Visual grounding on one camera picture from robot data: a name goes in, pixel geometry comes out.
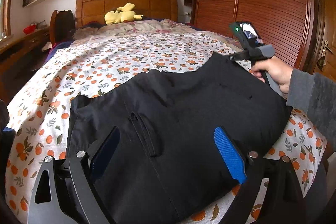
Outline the grey sleeved right forearm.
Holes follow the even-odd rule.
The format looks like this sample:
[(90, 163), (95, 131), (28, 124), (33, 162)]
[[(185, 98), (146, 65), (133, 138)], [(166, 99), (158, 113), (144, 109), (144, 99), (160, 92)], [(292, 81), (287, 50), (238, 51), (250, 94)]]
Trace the grey sleeved right forearm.
[(287, 105), (302, 110), (335, 147), (335, 82), (320, 73), (294, 69), (291, 74)]

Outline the person's right hand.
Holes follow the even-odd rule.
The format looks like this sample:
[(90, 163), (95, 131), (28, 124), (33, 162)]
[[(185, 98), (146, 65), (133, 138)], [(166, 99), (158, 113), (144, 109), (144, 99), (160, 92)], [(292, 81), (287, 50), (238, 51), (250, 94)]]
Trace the person's right hand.
[(270, 59), (257, 61), (251, 67), (251, 73), (259, 80), (265, 81), (261, 75), (262, 71), (270, 75), (273, 81), (279, 85), (282, 93), (288, 94), (293, 67), (273, 56)]

